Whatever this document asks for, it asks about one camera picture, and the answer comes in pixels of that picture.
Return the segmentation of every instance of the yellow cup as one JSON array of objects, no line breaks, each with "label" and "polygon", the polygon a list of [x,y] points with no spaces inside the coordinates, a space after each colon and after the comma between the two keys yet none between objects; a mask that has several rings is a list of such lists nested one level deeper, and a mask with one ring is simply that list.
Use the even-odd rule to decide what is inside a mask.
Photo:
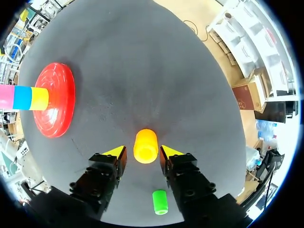
[{"label": "yellow cup", "polygon": [[32,87],[32,102],[30,110],[41,110],[44,111],[48,107],[48,90],[44,88]]},{"label": "yellow cup", "polygon": [[136,135],[134,144],[134,157],[143,164],[148,164],[156,160],[158,155],[157,136],[150,129],[143,129]]}]

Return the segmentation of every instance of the green cylinder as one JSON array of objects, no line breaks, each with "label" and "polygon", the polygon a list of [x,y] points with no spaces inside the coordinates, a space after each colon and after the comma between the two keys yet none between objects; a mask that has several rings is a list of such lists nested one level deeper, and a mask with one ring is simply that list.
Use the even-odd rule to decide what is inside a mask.
[{"label": "green cylinder", "polygon": [[164,215],[168,212],[168,201],[165,190],[157,190],[152,194],[154,211],[157,215]]}]

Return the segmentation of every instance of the cardboard box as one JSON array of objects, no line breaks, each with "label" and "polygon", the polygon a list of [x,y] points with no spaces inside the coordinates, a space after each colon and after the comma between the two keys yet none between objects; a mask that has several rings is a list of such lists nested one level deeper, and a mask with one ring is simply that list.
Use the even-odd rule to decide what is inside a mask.
[{"label": "cardboard box", "polygon": [[223,41],[219,42],[218,45],[224,51],[225,54],[228,54],[230,52],[229,48]]},{"label": "cardboard box", "polygon": [[255,110],[263,113],[271,84],[264,69],[255,69],[248,78],[232,86],[240,110]]},{"label": "cardboard box", "polygon": [[246,181],[245,189],[242,194],[236,197],[237,203],[241,204],[244,200],[246,200],[252,193],[254,193],[259,185],[258,181]]},{"label": "cardboard box", "polygon": [[227,53],[227,56],[228,56],[228,59],[229,59],[231,65],[235,66],[238,64],[236,59],[234,58],[233,54]]},{"label": "cardboard box", "polygon": [[218,44],[219,42],[223,41],[221,39],[221,37],[219,37],[219,35],[214,31],[212,30],[210,33],[209,33],[210,37]]}]

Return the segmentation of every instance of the red frisbee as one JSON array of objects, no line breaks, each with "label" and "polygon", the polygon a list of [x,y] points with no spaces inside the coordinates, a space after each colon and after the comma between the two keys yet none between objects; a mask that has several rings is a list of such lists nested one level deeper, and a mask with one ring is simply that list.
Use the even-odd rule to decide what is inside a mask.
[{"label": "red frisbee", "polygon": [[43,69],[35,87],[49,92],[45,111],[33,111],[37,128],[48,137],[60,137],[67,132],[72,122],[75,107],[75,83],[67,65],[51,63]]}]

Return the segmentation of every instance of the water bottle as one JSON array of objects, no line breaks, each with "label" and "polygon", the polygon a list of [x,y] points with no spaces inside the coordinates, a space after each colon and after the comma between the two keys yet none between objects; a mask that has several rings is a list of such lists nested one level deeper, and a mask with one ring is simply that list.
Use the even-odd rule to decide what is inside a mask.
[{"label": "water bottle", "polygon": [[256,129],[258,131],[273,132],[274,127],[277,127],[277,123],[266,120],[256,120]]},{"label": "water bottle", "polygon": [[276,138],[276,135],[274,135],[274,128],[276,127],[277,123],[266,120],[256,120],[257,136],[266,142]]},{"label": "water bottle", "polygon": [[257,164],[260,164],[260,153],[258,150],[246,146],[246,168],[252,171]]},{"label": "water bottle", "polygon": [[263,139],[265,142],[270,142],[272,139],[276,139],[276,135],[273,132],[257,132],[257,137]]}]

